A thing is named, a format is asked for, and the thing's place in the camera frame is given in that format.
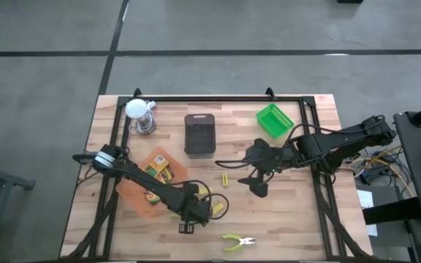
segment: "orange container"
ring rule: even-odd
[[[170,169],[174,174],[172,183],[182,182],[188,177],[188,170],[178,163],[170,154],[168,154],[162,147],[155,148],[144,160],[137,165],[140,169],[144,170],[147,165],[155,159],[157,155],[162,155],[169,162]],[[156,217],[163,214],[167,209],[163,203],[159,202],[152,205],[145,198],[145,189],[131,180],[122,178],[121,182],[116,186],[116,191],[120,197],[130,204],[142,217]]]

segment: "gray floor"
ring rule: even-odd
[[[121,0],[0,1],[0,51],[109,50]],[[131,0],[119,50],[421,49],[421,1]],[[55,259],[106,57],[0,58],[0,261]],[[343,126],[421,108],[421,55],[116,58],[107,94],[335,94]]]

